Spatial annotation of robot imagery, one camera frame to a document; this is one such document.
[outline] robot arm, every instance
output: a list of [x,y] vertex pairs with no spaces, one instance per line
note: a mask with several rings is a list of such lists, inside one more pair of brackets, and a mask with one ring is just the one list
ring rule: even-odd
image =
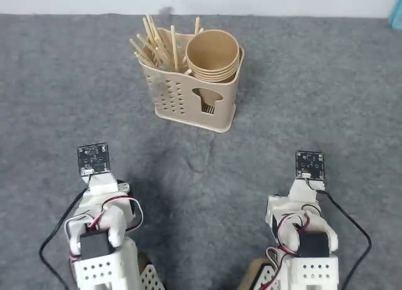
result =
[[267,249],[268,258],[260,265],[254,260],[239,290],[337,289],[338,258],[333,252],[338,236],[322,218],[312,190],[325,190],[323,179],[322,153],[296,152],[296,179],[289,195],[268,198],[265,220],[278,246]]
[[[138,254],[126,236],[143,222],[139,202],[130,196],[129,184],[118,183],[109,170],[107,144],[79,147],[79,166],[88,190],[78,209],[65,222],[70,265],[81,290],[143,290],[143,284],[164,290],[152,263]],[[130,201],[141,214],[139,223]]]

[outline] white wall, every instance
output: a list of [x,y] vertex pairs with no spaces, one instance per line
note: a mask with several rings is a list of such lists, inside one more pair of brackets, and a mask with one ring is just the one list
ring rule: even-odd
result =
[[378,17],[390,14],[396,0],[0,0],[10,14],[175,14]]

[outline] utensil holder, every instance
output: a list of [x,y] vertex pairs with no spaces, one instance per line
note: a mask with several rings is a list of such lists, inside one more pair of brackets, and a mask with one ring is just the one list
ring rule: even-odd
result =
[[[170,32],[162,28],[158,31],[167,42],[167,48],[171,48]],[[176,33],[179,54],[184,55],[186,45],[193,36]],[[152,52],[146,46],[143,51],[152,58]],[[237,84],[243,59],[244,50],[240,46],[239,68],[226,83],[204,82],[189,75],[165,72],[139,62],[158,117],[223,133],[231,128],[236,111]],[[215,105],[211,105],[210,101],[207,104],[201,98],[200,89],[201,92],[206,90],[216,92],[218,95],[213,96],[220,95],[221,98],[216,98]]]

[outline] stack of paper cups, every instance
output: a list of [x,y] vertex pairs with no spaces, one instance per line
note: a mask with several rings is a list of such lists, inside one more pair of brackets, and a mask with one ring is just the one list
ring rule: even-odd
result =
[[239,68],[239,44],[225,31],[203,31],[188,43],[186,57],[194,77],[206,82],[228,82]]

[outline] gray carpet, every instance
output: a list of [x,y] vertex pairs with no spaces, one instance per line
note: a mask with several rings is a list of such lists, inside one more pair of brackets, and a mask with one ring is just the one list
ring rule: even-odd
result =
[[[155,18],[193,30],[194,17]],[[169,290],[234,289],[273,245],[268,195],[296,149],[326,155],[327,189],[371,234],[349,289],[402,282],[402,33],[385,20],[202,17],[246,50],[232,129],[159,119],[128,39],[139,16],[0,16],[0,288],[60,289],[38,248],[82,189],[76,146],[107,141],[145,212],[134,234]],[[343,281],[365,238],[326,199]],[[46,256],[73,287],[60,232]]]

